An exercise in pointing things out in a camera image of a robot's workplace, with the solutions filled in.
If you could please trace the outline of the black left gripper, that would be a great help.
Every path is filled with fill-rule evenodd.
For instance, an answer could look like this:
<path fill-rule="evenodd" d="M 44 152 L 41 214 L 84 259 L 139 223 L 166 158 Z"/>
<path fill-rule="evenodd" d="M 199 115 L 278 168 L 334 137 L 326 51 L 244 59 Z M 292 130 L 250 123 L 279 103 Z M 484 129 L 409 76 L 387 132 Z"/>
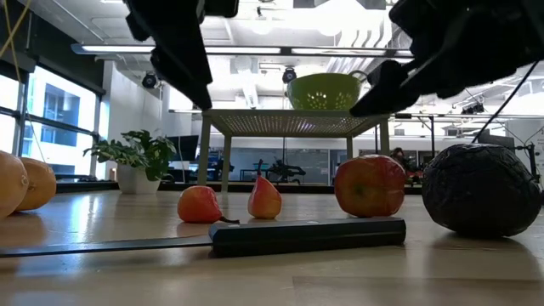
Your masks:
<path fill-rule="evenodd" d="M 200 25 L 207 16 L 233 18 L 238 0 L 125 0 L 125 20 L 138 42 L 152 38 L 156 46 L 203 48 Z M 201 110 L 212 108 L 203 82 L 176 64 L 161 48 L 151 51 L 150 62 L 158 77 L 177 89 Z"/>

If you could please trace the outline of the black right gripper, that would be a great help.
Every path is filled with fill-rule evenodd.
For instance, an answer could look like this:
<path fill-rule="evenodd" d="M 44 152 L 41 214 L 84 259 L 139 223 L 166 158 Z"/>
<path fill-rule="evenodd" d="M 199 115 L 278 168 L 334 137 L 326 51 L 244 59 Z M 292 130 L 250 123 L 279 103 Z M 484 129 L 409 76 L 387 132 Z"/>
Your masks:
<path fill-rule="evenodd" d="M 419 95 L 449 98 L 543 58 L 543 0 L 400 0 L 389 18 L 411 38 L 411 72 L 385 60 L 351 116 L 389 115 Z"/>

